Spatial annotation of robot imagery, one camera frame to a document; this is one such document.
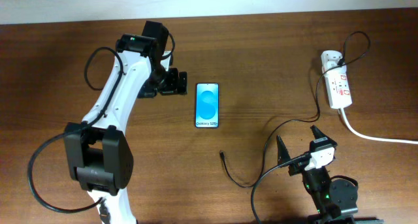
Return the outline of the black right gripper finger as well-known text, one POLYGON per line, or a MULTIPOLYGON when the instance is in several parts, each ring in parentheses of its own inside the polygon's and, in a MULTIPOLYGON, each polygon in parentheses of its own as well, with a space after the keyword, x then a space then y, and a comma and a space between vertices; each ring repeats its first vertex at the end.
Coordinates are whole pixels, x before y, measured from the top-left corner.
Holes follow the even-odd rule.
POLYGON ((276 142, 278 148, 278 165, 284 165, 291 160, 291 157, 280 135, 276 136, 276 142))
POLYGON ((310 127, 314 140, 310 142, 310 152, 318 152, 328 148, 336 148, 336 142, 320 131, 315 125, 310 127))

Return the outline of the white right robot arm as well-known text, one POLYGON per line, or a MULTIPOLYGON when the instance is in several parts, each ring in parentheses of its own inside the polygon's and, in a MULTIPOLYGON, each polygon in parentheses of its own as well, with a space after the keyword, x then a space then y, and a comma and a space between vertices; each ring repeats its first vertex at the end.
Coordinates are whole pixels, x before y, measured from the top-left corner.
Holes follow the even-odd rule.
POLYGON ((376 217, 354 217, 359 211, 359 183, 347 176, 329 175, 326 166, 334 161, 338 144, 316 126, 311 126, 311 130, 314 140, 309 150, 294 158, 281 137, 276 137, 278 163, 288 168, 290 176, 302 176, 304 188, 317 209, 315 215, 308 216, 308 223, 383 223, 376 217))

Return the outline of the blue Galaxy smartphone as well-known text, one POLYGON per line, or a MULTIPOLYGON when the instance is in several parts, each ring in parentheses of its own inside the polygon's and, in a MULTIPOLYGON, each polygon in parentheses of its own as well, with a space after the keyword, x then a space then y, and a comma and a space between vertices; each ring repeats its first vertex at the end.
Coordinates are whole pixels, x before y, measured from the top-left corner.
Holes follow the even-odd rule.
POLYGON ((195 127, 218 128, 219 84, 198 83, 196 86, 195 127))

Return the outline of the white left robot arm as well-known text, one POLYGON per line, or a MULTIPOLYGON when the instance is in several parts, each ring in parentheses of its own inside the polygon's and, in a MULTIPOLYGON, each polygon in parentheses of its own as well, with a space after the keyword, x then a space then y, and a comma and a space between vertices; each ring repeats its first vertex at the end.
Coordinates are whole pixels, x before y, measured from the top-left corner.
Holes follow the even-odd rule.
POLYGON ((187 93, 187 74, 172 67, 165 49, 171 38, 152 21, 141 35, 122 35, 110 50, 113 69, 97 102, 81 123, 65 128, 69 174, 94 200, 102 223, 137 222, 127 194, 134 161, 125 137, 136 100, 187 93))

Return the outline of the white power strip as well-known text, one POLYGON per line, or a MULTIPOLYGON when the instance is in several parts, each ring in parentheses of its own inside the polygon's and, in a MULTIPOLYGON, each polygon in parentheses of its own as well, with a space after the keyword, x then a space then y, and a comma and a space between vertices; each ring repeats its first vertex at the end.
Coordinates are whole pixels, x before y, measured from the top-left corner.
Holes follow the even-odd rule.
POLYGON ((351 92, 347 78, 347 66, 331 70, 332 65, 322 68, 329 105, 332 109, 348 107, 352 104, 351 92))

